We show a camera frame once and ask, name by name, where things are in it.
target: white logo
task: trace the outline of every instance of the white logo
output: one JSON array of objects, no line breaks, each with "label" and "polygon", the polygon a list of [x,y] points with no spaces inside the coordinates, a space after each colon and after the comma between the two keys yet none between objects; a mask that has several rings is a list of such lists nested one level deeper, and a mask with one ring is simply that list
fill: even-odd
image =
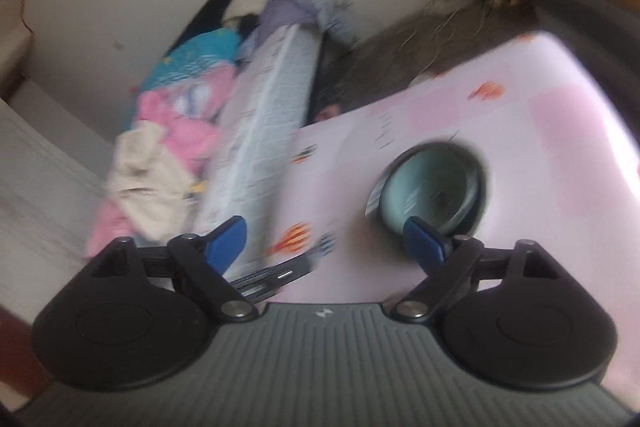
[{"label": "white logo", "polygon": [[329,315],[333,315],[334,312],[332,312],[329,308],[325,308],[324,310],[322,310],[321,312],[316,312],[316,315],[318,317],[320,317],[321,319],[325,319],[327,318]]}]

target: gray floor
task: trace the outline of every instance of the gray floor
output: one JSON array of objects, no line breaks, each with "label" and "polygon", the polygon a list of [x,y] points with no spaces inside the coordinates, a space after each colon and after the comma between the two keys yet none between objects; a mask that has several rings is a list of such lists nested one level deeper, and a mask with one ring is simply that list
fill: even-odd
[{"label": "gray floor", "polygon": [[329,103],[338,103],[341,112],[362,107],[406,89],[422,70],[431,74],[449,70],[538,27],[528,4],[494,9],[482,17],[477,3],[457,12],[438,32],[447,18],[414,14],[323,68],[311,114]]}]

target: reddish brown object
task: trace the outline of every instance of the reddish brown object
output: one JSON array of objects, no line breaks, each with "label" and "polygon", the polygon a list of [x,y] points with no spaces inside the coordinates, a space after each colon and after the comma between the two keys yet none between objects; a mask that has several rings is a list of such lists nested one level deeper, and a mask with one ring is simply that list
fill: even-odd
[{"label": "reddish brown object", "polygon": [[31,349],[31,327],[0,308],[0,381],[31,398],[49,384]]}]

